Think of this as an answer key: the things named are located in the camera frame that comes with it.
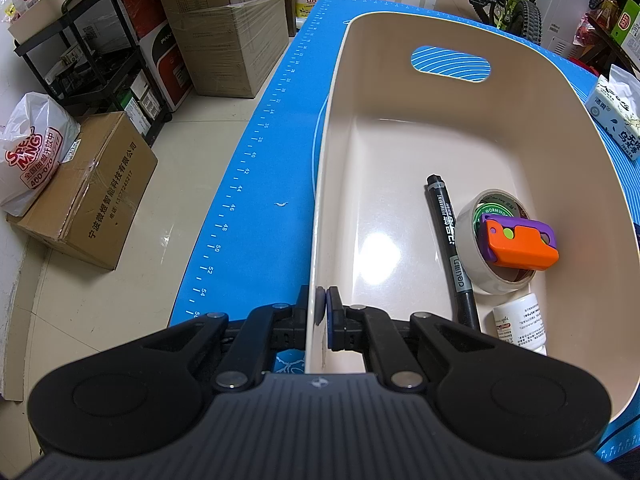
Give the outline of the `black marker pen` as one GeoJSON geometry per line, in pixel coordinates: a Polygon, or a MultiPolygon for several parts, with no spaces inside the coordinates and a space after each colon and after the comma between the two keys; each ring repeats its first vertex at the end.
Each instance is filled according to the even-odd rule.
{"type": "Polygon", "coordinates": [[[458,255],[456,218],[452,210],[446,183],[438,174],[426,178],[425,197],[439,244],[448,285],[454,319],[472,330],[480,331],[480,319],[471,281],[458,255]]]}

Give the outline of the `black metal shelf rack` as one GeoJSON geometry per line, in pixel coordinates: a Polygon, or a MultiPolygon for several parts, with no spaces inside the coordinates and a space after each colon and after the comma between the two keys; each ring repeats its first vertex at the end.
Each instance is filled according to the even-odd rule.
{"type": "Polygon", "coordinates": [[[62,14],[14,52],[74,117],[123,112],[153,144],[171,111],[120,0],[65,0],[62,14]]]}

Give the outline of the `cardboard box on floor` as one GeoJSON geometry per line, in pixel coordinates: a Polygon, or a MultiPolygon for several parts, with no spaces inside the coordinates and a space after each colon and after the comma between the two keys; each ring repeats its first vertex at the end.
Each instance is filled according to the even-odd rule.
{"type": "Polygon", "coordinates": [[[126,113],[88,116],[35,203],[6,220],[62,254],[113,270],[156,165],[126,113]]]}

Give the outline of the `tissue pack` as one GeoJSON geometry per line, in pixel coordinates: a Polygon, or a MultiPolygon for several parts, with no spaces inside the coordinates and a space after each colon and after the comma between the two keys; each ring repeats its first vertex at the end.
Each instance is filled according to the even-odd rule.
{"type": "Polygon", "coordinates": [[[591,117],[635,162],[639,158],[639,79],[612,65],[608,77],[600,75],[585,107],[591,117]]]}

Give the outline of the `white tape roll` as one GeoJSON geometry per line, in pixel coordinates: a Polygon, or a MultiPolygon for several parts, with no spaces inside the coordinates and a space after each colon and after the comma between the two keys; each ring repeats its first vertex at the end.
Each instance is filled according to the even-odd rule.
{"type": "Polygon", "coordinates": [[[497,268],[489,264],[480,253],[476,240],[480,210],[495,205],[498,205],[500,214],[506,212],[511,217],[528,219],[523,204],[510,193],[498,188],[480,192],[457,214],[456,244],[459,259],[474,288],[484,294],[507,295],[522,290],[529,292],[530,282],[535,276],[534,271],[497,268]]]}

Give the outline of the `white pill bottle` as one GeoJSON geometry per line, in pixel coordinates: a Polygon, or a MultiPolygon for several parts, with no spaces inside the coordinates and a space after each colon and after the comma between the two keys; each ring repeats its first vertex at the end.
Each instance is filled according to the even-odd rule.
{"type": "Polygon", "coordinates": [[[500,340],[520,348],[547,354],[547,334],[537,296],[530,292],[492,309],[500,340]]]}

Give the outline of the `beige plastic storage bin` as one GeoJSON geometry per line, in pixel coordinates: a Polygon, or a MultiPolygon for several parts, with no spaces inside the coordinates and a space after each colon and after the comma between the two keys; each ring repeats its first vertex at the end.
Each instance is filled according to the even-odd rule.
{"type": "Polygon", "coordinates": [[[624,192],[574,87],[532,47],[444,18],[374,12],[347,27],[319,158],[312,289],[405,320],[456,307],[424,188],[456,214],[483,192],[552,227],[535,274],[552,358],[586,370],[612,411],[639,381],[639,251],[624,192]]]}

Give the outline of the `orange purple utility knife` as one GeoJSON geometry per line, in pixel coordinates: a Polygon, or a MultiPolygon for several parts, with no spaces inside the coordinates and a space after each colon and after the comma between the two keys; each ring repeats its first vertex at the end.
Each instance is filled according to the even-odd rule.
{"type": "Polygon", "coordinates": [[[560,258],[552,227],[524,217],[481,214],[476,240],[484,259],[500,268],[544,271],[560,258]]]}

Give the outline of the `large lower cardboard box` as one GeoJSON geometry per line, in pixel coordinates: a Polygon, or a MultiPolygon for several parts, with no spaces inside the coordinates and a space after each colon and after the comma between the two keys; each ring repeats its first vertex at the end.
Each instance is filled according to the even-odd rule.
{"type": "Polygon", "coordinates": [[[160,0],[202,96],[256,96],[288,45],[284,0],[160,0]]]}

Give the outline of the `green white carton box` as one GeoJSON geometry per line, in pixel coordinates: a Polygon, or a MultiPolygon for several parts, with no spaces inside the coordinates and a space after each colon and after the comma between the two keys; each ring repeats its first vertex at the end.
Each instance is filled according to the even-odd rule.
{"type": "Polygon", "coordinates": [[[635,66],[640,63],[640,6],[627,0],[611,36],[635,66]]]}

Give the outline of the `white plastic shopping bag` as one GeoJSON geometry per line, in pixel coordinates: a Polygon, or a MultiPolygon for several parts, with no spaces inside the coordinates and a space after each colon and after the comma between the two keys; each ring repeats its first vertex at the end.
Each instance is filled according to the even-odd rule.
{"type": "Polygon", "coordinates": [[[80,123],[47,94],[27,92],[1,128],[1,209],[23,217],[61,165],[80,123]]]}

